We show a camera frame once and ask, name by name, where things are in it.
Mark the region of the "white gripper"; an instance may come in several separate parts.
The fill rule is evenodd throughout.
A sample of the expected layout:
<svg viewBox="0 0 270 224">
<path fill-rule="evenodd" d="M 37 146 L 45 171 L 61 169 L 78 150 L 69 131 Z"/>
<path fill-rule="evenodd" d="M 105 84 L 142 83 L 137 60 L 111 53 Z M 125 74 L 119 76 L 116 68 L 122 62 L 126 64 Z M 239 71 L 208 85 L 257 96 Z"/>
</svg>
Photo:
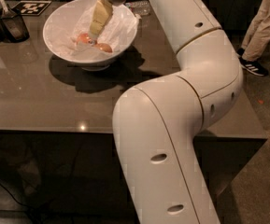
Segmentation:
<svg viewBox="0 0 270 224">
<path fill-rule="evenodd" d="M 126 0 L 98 0 L 96 2 L 89 28 L 89 37 L 91 39 L 98 38 L 112 17 L 113 6 L 109 1 L 123 3 Z"/>
</svg>

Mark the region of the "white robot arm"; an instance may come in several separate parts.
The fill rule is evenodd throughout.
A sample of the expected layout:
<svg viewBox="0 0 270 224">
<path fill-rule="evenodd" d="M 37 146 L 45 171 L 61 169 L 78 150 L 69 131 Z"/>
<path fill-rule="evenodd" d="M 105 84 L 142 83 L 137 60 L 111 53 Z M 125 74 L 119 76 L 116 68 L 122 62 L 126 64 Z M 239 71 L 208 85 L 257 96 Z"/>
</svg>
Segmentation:
<svg viewBox="0 0 270 224">
<path fill-rule="evenodd" d="M 134 85 L 112 127 L 140 224 L 220 224 L 193 138 L 233 107 L 243 83 L 234 48 L 202 0 L 149 0 L 179 71 Z"/>
</svg>

